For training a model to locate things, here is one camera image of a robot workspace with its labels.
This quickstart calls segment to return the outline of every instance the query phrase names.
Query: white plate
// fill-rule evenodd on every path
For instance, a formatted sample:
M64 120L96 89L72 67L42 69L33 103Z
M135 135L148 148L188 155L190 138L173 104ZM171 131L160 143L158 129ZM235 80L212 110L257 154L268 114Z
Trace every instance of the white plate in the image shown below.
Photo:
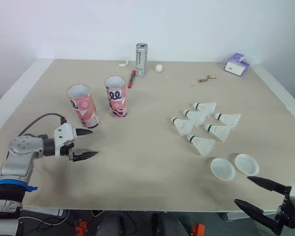
M260 166L257 161L252 156L246 154L236 156L235 164L237 169L247 176L255 176L260 172Z
M236 169L229 161L223 158L215 158L211 162L211 171L218 179L233 180L236 176Z

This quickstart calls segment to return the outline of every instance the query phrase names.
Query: paper cup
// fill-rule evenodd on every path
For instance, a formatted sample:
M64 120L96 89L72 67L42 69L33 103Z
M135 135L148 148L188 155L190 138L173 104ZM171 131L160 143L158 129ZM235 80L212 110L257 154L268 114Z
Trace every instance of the paper cup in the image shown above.
M99 118L89 87L73 85L67 90L67 95L82 125L90 129L95 128Z
M126 81L121 76L111 76L105 80L111 115L125 117L127 115Z

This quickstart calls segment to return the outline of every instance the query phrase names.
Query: gray robot arm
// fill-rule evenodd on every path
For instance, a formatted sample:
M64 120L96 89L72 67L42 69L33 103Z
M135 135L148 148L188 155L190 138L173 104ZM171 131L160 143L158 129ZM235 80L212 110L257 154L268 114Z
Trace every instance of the gray robot arm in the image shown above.
M0 169L0 235L23 235L22 223L18 218L25 192L37 189L28 185L34 160L52 155L68 155L72 161L85 160L98 152L89 151L75 155L72 148L78 135L89 133L92 131L76 129L64 123L54 131L54 138L49 139L47 135L24 135L11 141L7 159Z

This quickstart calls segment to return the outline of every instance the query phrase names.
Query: white shuttlecock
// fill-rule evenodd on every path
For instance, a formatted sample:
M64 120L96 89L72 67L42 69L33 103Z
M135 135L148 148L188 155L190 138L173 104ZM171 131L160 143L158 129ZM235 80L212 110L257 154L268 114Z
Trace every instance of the white shuttlecock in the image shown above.
M171 118L171 122L176 126L181 136L187 135L193 128L193 122L189 119L179 119L177 117Z
M216 137L218 137L222 142L225 142L228 134L230 132L230 127L228 125L211 125L211 124L206 124L204 126L204 129L208 132L211 132L214 134Z
M215 113L215 119L220 120L224 124L230 126L230 129L236 128L241 114L223 115L221 113Z
M213 149L215 145L215 140L213 139L202 139L199 137L196 137L193 134L188 135L188 141L193 143L198 152L201 154L201 156L205 157L210 153L210 151Z
M216 103L215 102L209 102L209 103L194 103L193 108L196 110L199 110L201 112L205 112L207 114L212 114L214 113L214 110L216 108Z
M184 110L183 115L188 117L196 127L199 127L201 124L203 124L206 118L205 112L192 112L190 110Z

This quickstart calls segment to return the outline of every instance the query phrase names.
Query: tissue box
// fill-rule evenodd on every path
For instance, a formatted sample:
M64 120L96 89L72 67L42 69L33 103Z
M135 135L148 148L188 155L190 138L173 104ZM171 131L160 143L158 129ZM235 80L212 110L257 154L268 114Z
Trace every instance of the tissue box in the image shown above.
M249 67L244 55L235 53L226 63L224 70L234 75L241 76Z

